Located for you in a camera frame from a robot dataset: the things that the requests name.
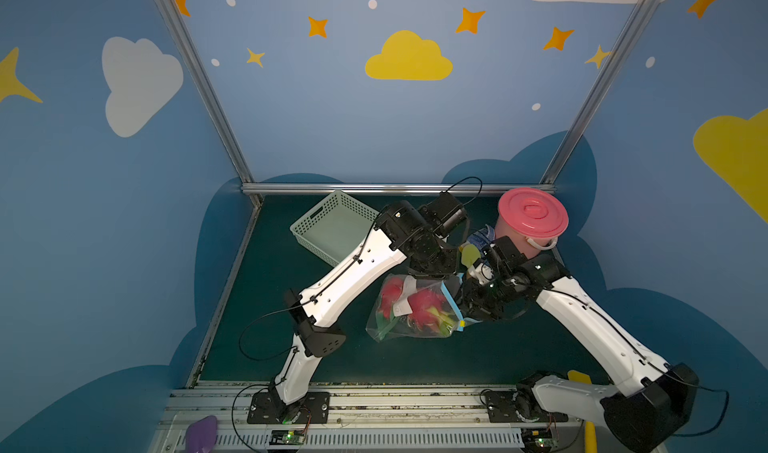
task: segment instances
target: purple object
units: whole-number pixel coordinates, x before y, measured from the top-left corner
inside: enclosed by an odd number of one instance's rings
[[[216,417],[207,416],[187,427],[187,453],[210,453],[216,445]]]

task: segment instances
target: metal vent grille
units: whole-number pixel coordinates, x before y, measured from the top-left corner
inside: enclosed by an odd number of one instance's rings
[[[266,435],[240,435],[244,440],[245,443],[248,445],[251,445],[253,447],[264,447],[264,444],[266,443]],[[179,440],[179,443],[177,445],[177,449],[181,449],[182,451],[186,451],[186,445],[187,445],[187,432],[185,431],[184,434],[181,436],[181,439]],[[243,449],[247,450],[247,447],[243,446],[243,443],[240,442],[239,439],[235,436],[235,433],[229,433],[228,435],[216,435],[216,446],[240,446]]]
[[[266,447],[267,435],[241,436],[251,447],[263,449]],[[185,451],[186,435],[182,435],[176,451]],[[249,451],[240,443],[234,433],[216,436],[217,451]],[[428,449],[440,450],[452,448],[521,448],[523,447],[520,429],[359,429],[353,431],[324,431],[310,429],[309,437],[302,448],[308,450],[350,449]],[[284,449],[272,445],[269,449]]]

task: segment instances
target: yellow star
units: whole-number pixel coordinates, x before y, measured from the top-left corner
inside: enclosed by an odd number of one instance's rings
[[[701,17],[704,16],[706,8],[710,7],[710,5],[715,1],[717,0],[696,0],[696,3],[688,8],[688,13],[696,13],[696,16],[701,19]]]
[[[179,7],[179,13],[184,16],[190,16],[190,12],[187,9],[187,0],[176,0],[176,6]]]
[[[603,66],[603,60],[608,57],[612,52],[611,51],[603,51],[603,49],[598,45],[598,52],[594,54],[589,60],[586,60],[584,64],[587,63],[594,63],[598,69],[600,69],[600,66]]]
[[[310,18],[310,36],[319,35],[324,38],[327,38],[326,36],[326,23],[328,23],[328,20],[316,20],[312,16],[309,16]]]
[[[0,61],[0,102],[8,96],[24,96],[28,100],[43,102],[16,78],[18,48],[14,48],[3,61]]]
[[[558,28],[554,28],[554,30],[552,30],[552,39],[549,41],[549,43],[544,45],[544,49],[548,50],[549,48],[557,48],[562,51],[563,46],[565,46],[565,40],[567,40],[573,32],[573,30],[560,31]]]
[[[248,58],[248,61],[246,63],[258,63],[259,66],[264,68],[264,65],[261,64],[261,57],[264,56],[264,53],[262,54],[255,54],[253,51],[250,50],[250,48],[246,48],[248,50],[248,53],[250,53],[250,58]]]
[[[480,18],[485,14],[485,11],[480,11],[478,13],[473,13],[470,10],[464,9],[464,17],[462,18],[462,23],[456,28],[456,33],[461,33],[462,31],[469,31],[471,33],[477,34],[478,33],[478,21],[480,21]]]

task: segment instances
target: aluminum frame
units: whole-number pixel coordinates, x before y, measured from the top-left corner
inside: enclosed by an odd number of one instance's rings
[[[261,207],[259,205],[254,205],[254,211],[250,215],[250,220],[248,220],[248,225],[245,228],[243,240],[240,242],[240,247],[237,249],[237,256],[235,256],[235,261],[232,263],[230,275],[226,278],[224,291],[221,293],[221,298],[219,298],[218,304],[216,304],[214,316],[210,319],[208,330],[205,333],[205,338],[200,344],[200,350],[197,352],[197,358],[195,359],[194,365],[190,370],[189,377],[187,378],[186,387],[188,389],[192,389],[197,385],[197,381],[200,379],[200,375],[203,373],[203,368],[205,367],[205,362],[208,358],[208,352],[210,351],[211,345],[214,343],[216,330],[219,328],[219,324],[221,324],[221,316],[224,314],[226,302],[228,302],[230,299],[232,287],[234,286],[235,280],[237,279],[237,274],[240,272],[240,265],[243,264],[243,257],[245,256],[245,251],[248,249],[250,237],[254,232],[254,228],[256,227],[256,221],[259,219],[259,213],[261,213]]]
[[[280,189],[276,186],[272,186],[270,189],[270,187],[265,188],[261,186],[263,185],[263,183],[255,182],[250,172],[250,169],[248,168],[248,164],[243,154],[243,151],[240,149],[240,145],[237,142],[234,131],[232,131],[229,121],[226,119],[224,108],[221,106],[221,103],[216,97],[214,88],[211,85],[210,79],[208,78],[205,72],[205,68],[203,67],[202,61],[200,59],[200,55],[198,55],[197,53],[197,49],[194,46],[194,42],[191,39],[189,31],[186,25],[184,24],[183,19],[181,18],[181,15],[178,11],[178,8],[175,5],[174,0],[154,0],[154,1],[158,6],[160,14],[162,15],[166,25],[168,26],[168,31],[170,32],[170,35],[173,37],[174,42],[176,43],[179,49],[179,52],[182,58],[184,59],[185,64],[187,64],[187,68],[189,69],[190,74],[192,75],[195,86],[197,87],[197,90],[200,93],[200,97],[203,99],[203,102],[205,103],[206,109],[210,114],[211,120],[214,122],[214,126],[216,127],[216,130],[219,132],[219,136],[221,137],[221,140],[224,143],[224,147],[226,148],[227,153],[229,153],[230,155],[232,163],[234,164],[235,169],[237,171],[237,174],[240,176],[240,179],[244,183],[244,192],[249,195],[260,195],[260,194],[267,194],[267,193],[269,194],[328,194],[329,192],[331,192],[332,189],[329,188],[329,186],[331,186],[329,184],[303,183],[302,187],[299,188],[298,186],[290,185],[289,183],[272,183],[273,185],[283,184],[284,188]],[[576,147],[578,141],[584,135],[584,131],[586,131],[587,126],[589,125],[590,121],[594,117],[594,114],[597,112],[598,108],[600,107],[600,103],[608,94],[610,86],[616,80],[616,77],[618,76],[621,70],[621,67],[623,66],[624,62],[627,60],[627,57],[629,56],[630,52],[634,48],[634,45],[637,43],[638,38],[642,34],[643,30],[648,25],[650,18],[653,16],[659,4],[660,4],[660,0],[638,0],[635,7],[632,9],[632,12],[630,13],[630,16],[627,20],[627,23],[624,25],[624,28],[619,33],[619,36],[616,42],[614,43],[614,47],[611,50],[612,54],[609,56],[608,62],[598,73],[597,79],[595,80],[594,84],[590,88],[590,91],[587,94],[587,97],[585,98],[584,103],[581,105],[579,112],[574,118],[574,121],[571,123],[571,127],[568,129],[568,132],[566,133],[565,138],[563,139],[560,146],[558,147],[558,150],[555,152],[554,156],[552,157],[552,160],[550,161],[547,167],[547,170],[544,171],[540,184],[553,185],[554,181],[558,178],[558,175],[562,171],[565,163],[568,161],[568,158],[570,158],[571,153]],[[353,186],[359,187],[355,191],[357,194],[403,194],[403,195],[433,194],[431,189],[429,189],[428,191],[425,191],[419,188],[408,189],[408,188],[405,188],[405,186],[399,186],[399,188],[393,187],[393,188],[387,189],[386,191],[377,191],[376,186],[381,186],[381,185],[362,185],[362,184],[347,185],[346,186],[347,189],[343,189],[343,191],[351,192],[349,189]],[[501,191],[503,189],[504,191],[507,191],[512,188],[516,188],[520,186],[531,186],[531,185],[508,184],[508,185],[489,185],[489,186],[503,186],[503,188],[500,187],[496,190]],[[488,194],[489,196],[498,194],[497,192],[491,192],[491,191],[492,190],[489,188],[486,194]],[[261,198],[258,196],[254,198],[254,205],[258,206],[258,203],[260,202],[260,200]]]
[[[437,196],[446,191],[449,184],[368,184],[368,183],[278,183],[257,182],[244,184],[246,195],[328,195],[337,189],[351,195],[399,195],[399,196]],[[480,196],[500,196],[512,188],[535,188],[545,192],[554,192],[554,185],[523,184],[484,184]],[[460,183],[451,189],[454,196],[475,196],[478,193],[476,182]]]
[[[192,76],[192,81],[197,87],[197,92],[200,93],[200,98],[203,99],[205,108],[210,115],[211,121],[214,122],[216,131],[219,132],[221,141],[224,143],[226,152],[230,155],[232,164],[235,166],[237,175],[240,176],[240,180],[244,183],[253,182],[254,178],[248,168],[248,163],[245,160],[243,151],[240,149],[240,145],[235,138],[234,131],[230,126],[230,122],[226,119],[224,108],[221,106],[219,99],[216,97],[214,87],[210,83],[210,79],[205,72],[200,55],[197,53],[197,49],[194,46],[192,37],[184,24],[184,20],[176,7],[174,0],[154,0],[155,4],[160,10],[170,36],[174,39],[176,47],[179,49],[179,54],[187,65],[187,69]]]
[[[574,118],[573,123],[571,123],[571,127],[565,133],[565,138],[560,143],[560,147],[552,157],[547,170],[544,171],[541,184],[554,184],[555,179],[560,175],[565,163],[571,157],[571,153],[573,153],[578,141],[587,130],[587,126],[598,111],[600,104],[608,94],[610,86],[616,80],[621,67],[629,57],[632,49],[634,49],[634,45],[638,42],[640,35],[645,30],[660,3],[661,0],[638,0],[632,9],[627,23],[619,33],[616,43],[614,43],[607,64],[600,69],[600,73],[598,73],[597,79],[592,84],[584,104],[581,105],[581,109]]]
[[[249,451],[234,436],[230,412],[235,395],[246,390],[235,403],[234,418],[240,436],[260,451],[265,438],[275,429],[288,425],[248,425],[245,421],[252,395],[264,382],[201,381],[195,390],[175,390],[158,424],[151,453],[184,449],[184,433],[189,425],[208,415],[216,416],[216,451]],[[311,391],[329,391],[328,423],[310,427],[307,450],[498,450],[522,446],[520,428],[546,429],[540,423],[491,423],[480,391],[486,388],[513,389],[513,385],[326,385],[312,383]],[[581,422],[571,420],[558,427],[576,434]],[[296,447],[270,446],[270,450]]]

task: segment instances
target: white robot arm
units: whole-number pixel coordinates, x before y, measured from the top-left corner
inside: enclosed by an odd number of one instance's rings
[[[416,211],[408,202],[388,206],[369,234],[319,282],[286,302],[296,322],[293,348],[270,386],[280,417],[302,404],[321,358],[338,349],[344,334],[336,320],[348,304],[391,267],[410,259],[412,270],[432,277],[456,272],[458,251],[443,239],[466,218],[447,192]],[[585,385],[555,375],[535,375],[518,385],[526,410],[573,415],[607,426],[627,447],[650,451],[684,425],[698,378],[686,365],[670,366],[617,324],[552,256],[526,259],[507,237],[484,253],[493,276],[475,275],[456,298],[465,317],[493,320],[503,304],[535,299],[598,360],[612,385]]]

